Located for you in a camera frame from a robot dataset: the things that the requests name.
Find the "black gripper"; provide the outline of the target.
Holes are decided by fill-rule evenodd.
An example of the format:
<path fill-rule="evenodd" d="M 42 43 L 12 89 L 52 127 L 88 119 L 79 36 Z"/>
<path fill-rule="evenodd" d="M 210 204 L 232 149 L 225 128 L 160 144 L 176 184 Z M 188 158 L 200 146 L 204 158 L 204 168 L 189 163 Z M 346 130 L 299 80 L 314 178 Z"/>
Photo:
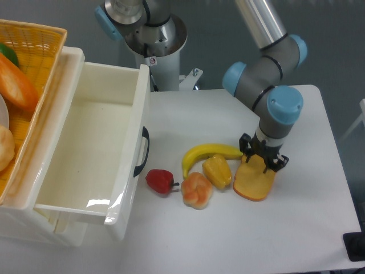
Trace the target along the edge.
<path fill-rule="evenodd" d="M 254 135 L 253 138 L 250 135 L 244 133 L 239 139 L 240 151 L 246 156 L 245 163 L 250 161 L 253 154 L 260 156 L 264 160 L 265 168 L 263 173 L 267 173 L 268 170 L 278 172 L 286 167 L 289 162 L 289 158 L 285 155 L 279 155 L 281 146 L 268 146 L 265 142 L 259 141 L 258 137 Z"/>

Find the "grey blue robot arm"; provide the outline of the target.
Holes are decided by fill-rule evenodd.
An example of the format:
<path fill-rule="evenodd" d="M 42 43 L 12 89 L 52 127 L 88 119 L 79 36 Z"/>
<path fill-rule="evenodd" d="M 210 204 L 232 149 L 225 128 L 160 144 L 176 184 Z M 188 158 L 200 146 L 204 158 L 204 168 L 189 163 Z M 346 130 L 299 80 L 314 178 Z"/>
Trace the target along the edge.
<path fill-rule="evenodd" d="M 259 156 L 266 170 L 277 172 L 288 163 L 280 149 L 303 107 L 302 95 L 279 82 L 306 59 L 307 46 L 299 36 L 287 33 L 269 1 L 237 1 L 236 5 L 261 57 L 251 65 L 231 65 L 222 85 L 259 116 L 255 134 L 241 136 L 240 150 L 247 159 Z M 125 41 L 138 65 L 149 67 L 153 91 L 188 86 L 187 80 L 180 79 L 186 26 L 172 14 L 169 1 L 103 1 L 95 17 L 111 39 Z"/>

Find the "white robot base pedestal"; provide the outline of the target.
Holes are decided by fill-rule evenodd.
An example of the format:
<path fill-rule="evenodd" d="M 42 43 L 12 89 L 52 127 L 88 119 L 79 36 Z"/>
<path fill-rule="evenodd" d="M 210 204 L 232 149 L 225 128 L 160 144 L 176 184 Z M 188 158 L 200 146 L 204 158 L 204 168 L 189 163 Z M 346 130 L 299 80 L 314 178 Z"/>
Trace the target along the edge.
<path fill-rule="evenodd" d="M 161 26 L 143 25 L 125 37 L 137 66 L 147 65 L 152 91 L 197 90 L 203 71 L 193 68 L 189 74 L 180 74 L 180 52 L 187 42 L 184 22 L 171 14 Z"/>

